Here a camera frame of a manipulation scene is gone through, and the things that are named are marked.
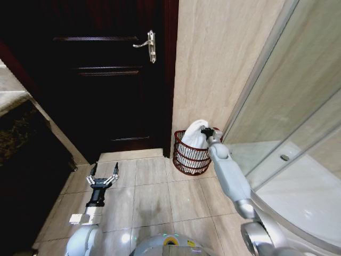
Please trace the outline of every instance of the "yellow label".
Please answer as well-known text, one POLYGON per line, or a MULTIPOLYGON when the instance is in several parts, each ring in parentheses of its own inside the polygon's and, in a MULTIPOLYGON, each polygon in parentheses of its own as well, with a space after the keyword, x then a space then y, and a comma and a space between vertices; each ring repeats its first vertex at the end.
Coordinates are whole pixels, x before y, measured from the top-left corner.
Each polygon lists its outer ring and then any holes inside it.
POLYGON ((196 247, 195 242, 192 242, 192 241, 187 240, 187 244, 188 244, 188 246, 190 246, 190 247, 196 247))
POLYGON ((173 236, 168 236, 165 240, 164 240, 164 245, 167 244, 174 244, 174 245, 179 245, 179 243, 177 242, 177 239, 173 236))

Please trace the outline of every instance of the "door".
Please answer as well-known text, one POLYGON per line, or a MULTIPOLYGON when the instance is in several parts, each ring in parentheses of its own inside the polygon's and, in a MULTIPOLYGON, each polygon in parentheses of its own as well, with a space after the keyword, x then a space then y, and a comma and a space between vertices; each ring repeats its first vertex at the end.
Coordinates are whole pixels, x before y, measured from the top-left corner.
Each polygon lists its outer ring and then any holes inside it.
POLYGON ((168 150, 174 74, 170 85, 165 65, 174 69, 167 43, 176 36, 166 37, 177 27, 177 5, 176 19, 167 20, 170 4, 34 0, 2 7, 2 40, 33 78, 28 90, 89 162, 102 152, 168 150), (148 45, 133 47, 150 30, 155 63, 148 45))

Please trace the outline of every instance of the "shower drain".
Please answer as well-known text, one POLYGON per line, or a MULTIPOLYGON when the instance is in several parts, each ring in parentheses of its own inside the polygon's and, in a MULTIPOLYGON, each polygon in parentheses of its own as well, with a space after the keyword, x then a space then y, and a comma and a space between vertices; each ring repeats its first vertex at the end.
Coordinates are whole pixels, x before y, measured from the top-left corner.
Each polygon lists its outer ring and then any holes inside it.
POLYGON ((283 161, 289 161, 290 158, 287 156, 287 155, 281 155, 280 158, 283 160, 283 161))

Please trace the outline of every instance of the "door lock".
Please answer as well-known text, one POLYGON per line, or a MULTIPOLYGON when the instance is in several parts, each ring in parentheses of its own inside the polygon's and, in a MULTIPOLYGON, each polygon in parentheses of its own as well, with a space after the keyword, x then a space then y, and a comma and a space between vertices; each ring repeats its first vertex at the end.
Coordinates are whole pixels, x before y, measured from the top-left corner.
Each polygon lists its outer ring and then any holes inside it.
POLYGON ((150 62, 155 63, 156 61, 156 50, 155 50, 155 33, 151 30, 148 32, 148 40, 143 44, 133 44, 133 47, 140 48, 148 45, 150 62))

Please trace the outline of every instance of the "glass shower door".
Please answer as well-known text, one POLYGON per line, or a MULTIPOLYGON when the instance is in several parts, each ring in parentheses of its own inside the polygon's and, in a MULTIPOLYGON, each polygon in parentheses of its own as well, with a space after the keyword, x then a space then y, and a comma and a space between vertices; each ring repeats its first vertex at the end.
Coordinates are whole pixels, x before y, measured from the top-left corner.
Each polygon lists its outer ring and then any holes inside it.
POLYGON ((224 139, 256 195, 338 253, 340 24, 341 1, 300 0, 224 139))

